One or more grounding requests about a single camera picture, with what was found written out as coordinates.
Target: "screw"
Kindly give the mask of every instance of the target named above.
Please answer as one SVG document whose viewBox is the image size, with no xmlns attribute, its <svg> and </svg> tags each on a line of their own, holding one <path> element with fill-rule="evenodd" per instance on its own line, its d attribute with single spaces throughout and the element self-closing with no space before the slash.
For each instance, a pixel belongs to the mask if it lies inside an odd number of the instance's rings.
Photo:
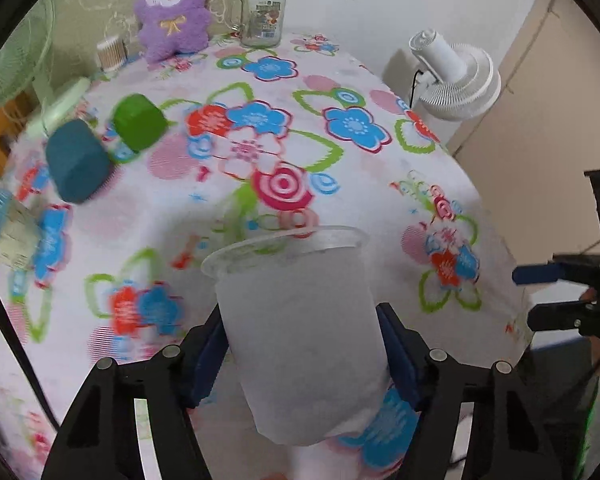
<svg viewBox="0 0 600 480">
<path fill-rule="evenodd" d="M 506 361 L 498 361 L 496 363 L 496 370 L 499 371 L 501 374 L 507 375 L 511 373 L 513 368 L 511 368 L 511 365 Z"/>
<path fill-rule="evenodd" d="M 103 357 L 96 363 L 96 368 L 98 370 L 106 370 L 107 368 L 110 368 L 112 364 L 113 359 L 111 357 Z"/>
<path fill-rule="evenodd" d="M 429 352 L 429 357 L 431 357 L 434 361 L 441 363 L 442 361 L 446 361 L 448 355 L 444 350 L 441 350 L 440 348 L 434 348 L 431 352 Z"/>
<path fill-rule="evenodd" d="M 165 346 L 162 349 L 162 355 L 167 358 L 173 358 L 180 354 L 180 347 L 178 345 Z"/>
</svg>

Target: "yellow bow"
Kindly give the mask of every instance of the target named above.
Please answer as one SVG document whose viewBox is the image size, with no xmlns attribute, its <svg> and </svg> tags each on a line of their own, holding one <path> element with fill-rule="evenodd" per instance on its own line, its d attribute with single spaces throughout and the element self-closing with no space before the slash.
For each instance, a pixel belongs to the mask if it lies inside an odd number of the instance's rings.
<svg viewBox="0 0 600 480">
<path fill-rule="evenodd" d="M 183 23 L 187 23 L 186 16 L 178 16 L 177 18 L 173 18 L 172 20 L 162 20 L 160 22 L 160 28 L 168 28 L 167 36 L 174 34 L 176 32 L 182 32 L 178 25 L 182 25 Z"/>
</svg>

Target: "beige wall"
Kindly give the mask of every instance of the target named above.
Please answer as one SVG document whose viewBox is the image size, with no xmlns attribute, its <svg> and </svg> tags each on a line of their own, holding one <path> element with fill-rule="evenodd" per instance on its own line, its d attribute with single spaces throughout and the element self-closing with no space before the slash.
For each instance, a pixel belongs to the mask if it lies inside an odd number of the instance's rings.
<svg viewBox="0 0 600 480">
<path fill-rule="evenodd" d="M 232 0 L 207 0 L 214 22 L 211 34 L 228 30 Z M 47 58 L 55 86 L 96 70 L 95 46 L 107 36 L 122 35 L 131 52 L 139 49 L 133 0 L 54 0 L 56 28 Z"/>
<path fill-rule="evenodd" d="M 600 168 L 600 35 L 573 0 L 537 0 L 506 85 L 450 142 L 519 263 L 600 238 L 583 171 Z"/>
</svg>

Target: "glass jar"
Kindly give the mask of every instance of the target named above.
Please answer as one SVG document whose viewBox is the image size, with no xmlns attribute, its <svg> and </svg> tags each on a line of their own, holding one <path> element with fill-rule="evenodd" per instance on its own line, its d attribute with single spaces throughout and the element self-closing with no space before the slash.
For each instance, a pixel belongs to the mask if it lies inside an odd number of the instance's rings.
<svg viewBox="0 0 600 480">
<path fill-rule="evenodd" d="M 232 29 L 240 32 L 240 42 L 250 48 L 270 48 L 279 44 L 286 0 L 239 1 L 240 22 L 233 22 Z"/>
</svg>

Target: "cup rim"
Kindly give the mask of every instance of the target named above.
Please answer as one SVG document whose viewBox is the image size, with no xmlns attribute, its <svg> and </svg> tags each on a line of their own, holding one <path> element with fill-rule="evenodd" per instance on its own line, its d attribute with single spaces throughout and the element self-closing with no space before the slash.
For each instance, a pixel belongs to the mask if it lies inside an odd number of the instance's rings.
<svg viewBox="0 0 600 480">
<path fill-rule="evenodd" d="M 285 237 L 298 237 L 302 235 L 307 235 L 311 233 L 315 233 L 318 231 L 348 231 L 358 236 L 358 241 L 356 243 L 356 247 L 362 248 L 369 241 L 369 235 L 365 233 L 362 229 L 351 226 L 344 225 L 323 225 L 323 226 L 313 226 L 313 227 L 302 227 L 298 229 L 289 229 L 284 231 L 279 231 L 272 234 L 257 236 L 254 238 L 249 238 L 248 240 L 243 240 L 241 242 L 236 242 L 235 244 L 228 245 L 227 247 L 223 247 L 218 249 L 217 251 L 212 252 L 209 256 L 207 256 L 200 265 L 200 270 L 205 276 L 209 276 L 210 278 L 217 278 L 218 274 L 216 272 L 216 261 L 220 258 L 224 257 L 225 254 L 235 251 L 236 249 L 240 249 L 243 247 L 248 247 L 251 245 L 257 245 L 263 242 L 269 242 L 270 240 L 276 240 L 278 238 Z"/>
</svg>

